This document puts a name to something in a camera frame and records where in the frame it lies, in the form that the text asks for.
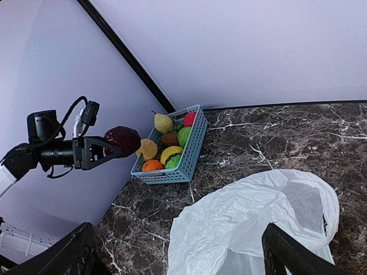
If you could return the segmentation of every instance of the white plastic bag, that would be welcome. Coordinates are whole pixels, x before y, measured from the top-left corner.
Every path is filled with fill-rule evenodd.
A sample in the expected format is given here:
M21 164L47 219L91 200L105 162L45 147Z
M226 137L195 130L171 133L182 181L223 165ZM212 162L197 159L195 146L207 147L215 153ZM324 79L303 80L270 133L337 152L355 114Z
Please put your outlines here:
M334 263L329 249L339 222L334 189L312 173L271 170L184 208L171 228L168 274L265 274L261 236L270 222Z

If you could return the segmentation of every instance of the white backdrop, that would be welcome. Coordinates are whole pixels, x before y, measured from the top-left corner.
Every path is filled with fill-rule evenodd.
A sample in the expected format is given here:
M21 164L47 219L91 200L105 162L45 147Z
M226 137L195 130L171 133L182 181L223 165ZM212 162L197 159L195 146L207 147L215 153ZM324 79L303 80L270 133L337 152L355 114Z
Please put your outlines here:
M81 95L100 103L88 135L103 136L125 125L147 137L154 125L151 110L164 112L75 0L0 2L0 41L2 156L28 140L28 114L56 109L61 121ZM68 139L78 108L65 126ZM0 216L46 238L61 238L84 221L96 225L130 177L135 159L112 160L55 180L38 167L0 199ZM0 254L26 259L7 249Z
M92 0L176 108L367 99L367 1Z

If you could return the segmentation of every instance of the black cable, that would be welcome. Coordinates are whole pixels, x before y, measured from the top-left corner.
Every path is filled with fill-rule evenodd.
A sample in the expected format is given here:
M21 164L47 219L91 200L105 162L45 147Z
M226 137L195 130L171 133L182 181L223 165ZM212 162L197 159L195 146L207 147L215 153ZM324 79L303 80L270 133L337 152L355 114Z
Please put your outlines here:
M61 175L57 175L57 176L54 176L53 173L54 173L54 167L52 166L52 170L51 170L51 173L49 175L47 175L47 177L49 179L60 179L61 177L67 175L68 173L70 173L72 170L73 170L74 166L71 166L70 167L70 170L69 171L66 171L65 173L61 174Z
M87 133L88 129L89 129L89 125L86 125L86 126L84 127L84 129L83 129L83 131L82 131L82 133L80 134L80 136L79 136L79 137L84 136L84 135Z
M72 113L72 111L74 110L74 108L78 105L78 103L81 102L82 100L85 102L85 105L88 104L88 99L85 96L80 96L77 100L75 100L74 103L68 109L67 113L65 114L62 122L57 127L55 133L48 140L46 140L46 141L44 141L42 143L32 144L32 145L31 144L27 144L27 143L21 143L21 144L15 146L14 148L12 148L8 153L6 153L6 155L2 158L2 160L0 162L2 163L3 160L5 160L12 152L14 152L17 149L20 149L20 148L29 148L29 149L39 148L39 147L42 147L42 146L45 146L45 145L49 144L60 133L60 131L64 127L65 123L67 122L68 118L70 117L70 114Z

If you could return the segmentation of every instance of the blue basket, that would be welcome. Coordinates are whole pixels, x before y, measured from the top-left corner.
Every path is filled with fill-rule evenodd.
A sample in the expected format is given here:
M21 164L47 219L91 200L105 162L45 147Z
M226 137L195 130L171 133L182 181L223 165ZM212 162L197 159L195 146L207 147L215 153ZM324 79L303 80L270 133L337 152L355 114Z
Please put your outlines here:
M204 141L208 121L205 118L200 105L195 105L168 115L176 125L183 124L185 114L192 112L196 112L195 121L191 128L188 141L183 149L178 166L172 169L142 172L142 166L140 165L139 158L137 158L131 169L132 176L141 179L147 184L190 182L192 180L202 142ZM149 139L159 144L161 142L161 138L162 134L153 128L150 132Z

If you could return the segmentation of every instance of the red fruit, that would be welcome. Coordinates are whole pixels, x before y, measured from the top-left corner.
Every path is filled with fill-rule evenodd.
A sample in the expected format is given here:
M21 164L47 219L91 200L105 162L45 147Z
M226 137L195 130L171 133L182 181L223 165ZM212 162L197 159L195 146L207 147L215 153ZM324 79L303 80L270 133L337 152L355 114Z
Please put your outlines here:
M121 157L126 158L139 150L141 138L136 130L117 126L104 134L104 140L112 145L121 147ZM106 155L111 155L113 152L111 149L104 149Z
M191 127L194 124L196 113L187 113L183 119L184 127Z

